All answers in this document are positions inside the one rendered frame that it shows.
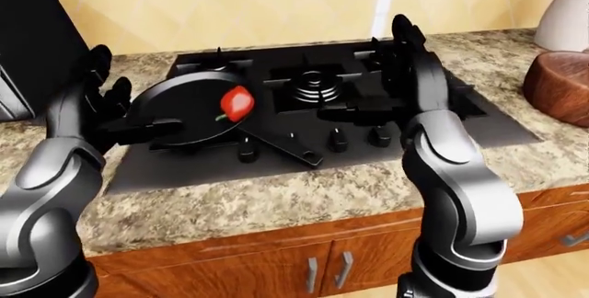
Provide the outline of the black box appliance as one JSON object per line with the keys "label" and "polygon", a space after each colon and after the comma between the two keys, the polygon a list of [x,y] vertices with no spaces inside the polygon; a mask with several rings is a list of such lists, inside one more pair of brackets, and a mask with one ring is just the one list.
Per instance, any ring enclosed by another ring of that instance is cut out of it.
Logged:
{"label": "black box appliance", "polygon": [[40,116],[87,52],[59,0],[0,0],[0,122]]}

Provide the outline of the round wooden block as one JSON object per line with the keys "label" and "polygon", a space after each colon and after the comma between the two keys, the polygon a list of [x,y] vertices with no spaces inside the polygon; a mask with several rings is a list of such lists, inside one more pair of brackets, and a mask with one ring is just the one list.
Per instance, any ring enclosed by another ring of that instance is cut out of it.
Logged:
{"label": "round wooden block", "polygon": [[522,90],[526,101],[545,115],[589,129],[589,53],[539,54]]}

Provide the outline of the red bell pepper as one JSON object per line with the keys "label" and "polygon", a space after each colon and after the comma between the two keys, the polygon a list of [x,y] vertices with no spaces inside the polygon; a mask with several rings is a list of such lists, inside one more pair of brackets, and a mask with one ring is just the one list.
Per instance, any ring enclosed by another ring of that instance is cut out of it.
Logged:
{"label": "red bell pepper", "polygon": [[249,91],[243,86],[236,86],[221,98],[220,108],[223,113],[215,120],[239,122],[253,110],[254,104],[255,99]]}

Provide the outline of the black cast iron grate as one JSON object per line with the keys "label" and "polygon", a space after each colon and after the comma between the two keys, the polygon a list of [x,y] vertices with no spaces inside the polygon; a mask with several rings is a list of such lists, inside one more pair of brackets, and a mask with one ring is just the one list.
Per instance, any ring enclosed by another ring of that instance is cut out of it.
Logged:
{"label": "black cast iron grate", "polygon": [[[341,94],[333,101],[323,104],[311,104],[298,101],[291,96],[287,82],[295,76],[299,76],[307,71],[320,71],[322,73],[340,76],[342,79]],[[346,80],[342,76],[346,74],[345,69],[339,63],[321,63],[311,64],[306,57],[302,57],[302,62],[297,65],[273,68],[270,70],[270,79],[264,82],[272,92],[272,101],[275,112],[304,112],[326,107],[338,107],[345,105],[347,101],[352,101],[360,96],[353,80]]]}

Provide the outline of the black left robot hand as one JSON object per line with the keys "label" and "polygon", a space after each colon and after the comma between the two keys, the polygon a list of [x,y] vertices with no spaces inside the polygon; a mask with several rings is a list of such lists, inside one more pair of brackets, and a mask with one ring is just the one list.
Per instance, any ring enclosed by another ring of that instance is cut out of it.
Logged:
{"label": "black left robot hand", "polygon": [[110,76],[111,60],[108,46],[99,44],[85,54],[79,65],[84,85],[82,132],[90,133],[105,122],[122,118],[131,105],[132,84],[125,76],[117,79],[104,94],[99,91]]}

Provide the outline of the white ceramic utensil holder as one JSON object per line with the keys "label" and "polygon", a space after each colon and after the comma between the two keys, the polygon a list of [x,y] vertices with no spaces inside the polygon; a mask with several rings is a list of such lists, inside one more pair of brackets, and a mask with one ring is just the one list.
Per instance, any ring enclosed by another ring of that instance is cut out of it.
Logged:
{"label": "white ceramic utensil holder", "polygon": [[589,0],[553,0],[539,21],[534,43],[551,52],[589,49]]}

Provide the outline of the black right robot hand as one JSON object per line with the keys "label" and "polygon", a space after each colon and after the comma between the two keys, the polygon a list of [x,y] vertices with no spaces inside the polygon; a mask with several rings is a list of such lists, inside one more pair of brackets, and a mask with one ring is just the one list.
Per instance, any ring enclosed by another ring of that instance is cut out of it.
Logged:
{"label": "black right robot hand", "polygon": [[413,58],[418,52],[426,52],[425,36],[419,27],[406,16],[397,14],[391,24],[392,45],[383,52],[381,82],[392,98],[402,98],[411,104],[415,98]]}

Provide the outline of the black round gas burner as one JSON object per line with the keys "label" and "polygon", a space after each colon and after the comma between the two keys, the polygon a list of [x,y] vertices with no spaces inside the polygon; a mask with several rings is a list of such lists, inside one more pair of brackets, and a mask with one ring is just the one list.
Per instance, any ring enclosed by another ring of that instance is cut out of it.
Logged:
{"label": "black round gas burner", "polygon": [[307,71],[287,82],[291,96],[298,101],[323,104],[341,94],[342,79],[334,74]]}

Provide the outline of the black frying pan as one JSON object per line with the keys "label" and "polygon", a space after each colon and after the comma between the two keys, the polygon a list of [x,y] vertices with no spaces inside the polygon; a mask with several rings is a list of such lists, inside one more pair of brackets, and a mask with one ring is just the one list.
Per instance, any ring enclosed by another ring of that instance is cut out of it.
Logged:
{"label": "black frying pan", "polygon": [[236,86],[245,87],[254,97],[252,87],[240,74],[202,71],[176,76],[141,93],[132,103],[128,118],[161,119],[175,125],[152,140],[150,151],[187,151],[228,137],[235,137],[238,143],[243,137],[249,137],[308,167],[321,164],[323,156],[318,152],[287,135],[265,129],[263,115],[257,111],[260,103],[255,98],[253,110],[239,122],[215,120],[223,113],[221,98]]}

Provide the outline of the black gas cooktop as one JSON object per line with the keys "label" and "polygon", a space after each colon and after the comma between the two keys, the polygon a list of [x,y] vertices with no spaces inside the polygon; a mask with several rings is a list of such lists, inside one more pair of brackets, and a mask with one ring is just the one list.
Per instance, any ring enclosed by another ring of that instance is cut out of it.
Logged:
{"label": "black gas cooktop", "polygon": [[[404,109],[381,82],[383,52],[392,40],[352,43],[325,43],[271,49],[218,50],[180,54],[170,66],[166,78],[202,71],[224,71],[247,79],[259,101],[263,127],[280,135],[294,132],[302,145],[323,156],[315,168],[346,167],[398,159],[400,131],[391,120]],[[353,80],[358,98],[338,107],[304,112],[275,112],[272,92],[264,82],[270,70],[297,65],[306,57],[311,64],[339,63],[346,71],[342,77]],[[374,126],[387,126],[391,133],[388,148],[376,148],[367,142]],[[329,132],[341,129],[348,149],[336,154],[327,147]],[[150,151],[150,143],[133,145],[117,167],[110,182],[111,192],[168,189],[216,183],[241,178],[258,178],[315,169],[270,146],[253,140],[259,150],[256,162],[243,164],[237,159],[235,137],[216,140],[203,148],[187,151]]]}

